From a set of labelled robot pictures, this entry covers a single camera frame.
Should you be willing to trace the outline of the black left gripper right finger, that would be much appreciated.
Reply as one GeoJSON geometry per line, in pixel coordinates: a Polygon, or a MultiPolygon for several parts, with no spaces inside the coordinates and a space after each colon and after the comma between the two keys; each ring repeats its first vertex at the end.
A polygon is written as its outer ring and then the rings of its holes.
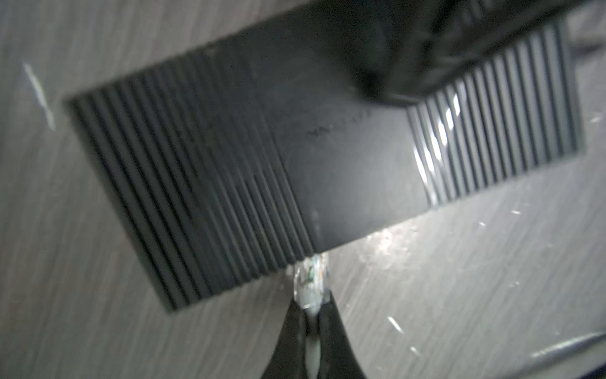
{"type": "Polygon", "coordinates": [[[320,369],[319,378],[363,379],[361,368],[337,307],[334,295],[323,304],[319,313],[320,369]]]}

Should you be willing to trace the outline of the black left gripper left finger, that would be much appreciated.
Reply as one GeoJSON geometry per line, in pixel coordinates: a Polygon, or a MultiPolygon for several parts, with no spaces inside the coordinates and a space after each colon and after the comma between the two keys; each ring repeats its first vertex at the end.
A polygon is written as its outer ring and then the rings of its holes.
{"type": "Polygon", "coordinates": [[[290,301],[275,350],[261,378],[307,378],[306,313],[294,299],[290,301]]]}

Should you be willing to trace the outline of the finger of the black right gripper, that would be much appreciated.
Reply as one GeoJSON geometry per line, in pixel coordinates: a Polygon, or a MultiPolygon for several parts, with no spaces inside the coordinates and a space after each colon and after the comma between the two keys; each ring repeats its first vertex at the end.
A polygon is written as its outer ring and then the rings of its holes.
{"type": "Polygon", "coordinates": [[[580,1],[352,1],[365,91],[413,104],[580,1]]]}

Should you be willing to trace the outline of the black network switch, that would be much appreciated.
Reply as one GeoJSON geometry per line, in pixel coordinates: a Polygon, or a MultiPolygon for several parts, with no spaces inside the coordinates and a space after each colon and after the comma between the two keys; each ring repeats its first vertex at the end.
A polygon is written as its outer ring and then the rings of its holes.
{"type": "Polygon", "coordinates": [[[166,310],[584,150],[565,20],[399,105],[365,90],[392,15],[307,3],[65,99],[166,310]]]}

